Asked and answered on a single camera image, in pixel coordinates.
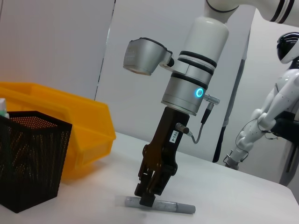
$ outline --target black mesh pen holder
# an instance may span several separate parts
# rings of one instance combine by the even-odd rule
[[[0,204],[18,213],[57,196],[72,125],[37,111],[0,116]]]

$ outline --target gray marker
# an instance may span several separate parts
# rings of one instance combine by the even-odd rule
[[[196,208],[194,205],[188,204],[180,204],[176,202],[164,202],[155,200],[152,207],[147,207],[144,205],[140,205],[139,197],[126,197],[125,198],[125,206],[131,208],[139,208],[146,210],[157,210],[157,211],[168,211],[168,212],[176,212],[176,213],[184,213],[184,214],[194,214]]]

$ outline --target yellow plastic bin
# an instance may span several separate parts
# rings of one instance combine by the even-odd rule
[[[39,111],[73,124],[65,176],[111,152],[116,136],[106,104],[33,83],[0,82],[0,98],[8,111]]]

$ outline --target label sticker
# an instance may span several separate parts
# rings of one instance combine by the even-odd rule
[[[173,131],[172,135],[171,135],[171,137],[169,139],[169,142],[176,143],[177,137],[178,137],[178,132],[177,131]]]

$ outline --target table surface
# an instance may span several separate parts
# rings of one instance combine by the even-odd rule
[[[299,223],[299,206],[288,188],[183,153],[177,153],[177,174],[157,198],[195,205],[194,215],[117,205],[117,197],[134,195],[145,144],[118,133],[111,154],[95,162],[90,175],[61,183],[57,198],[19,214],[0,206],[0,223]]]

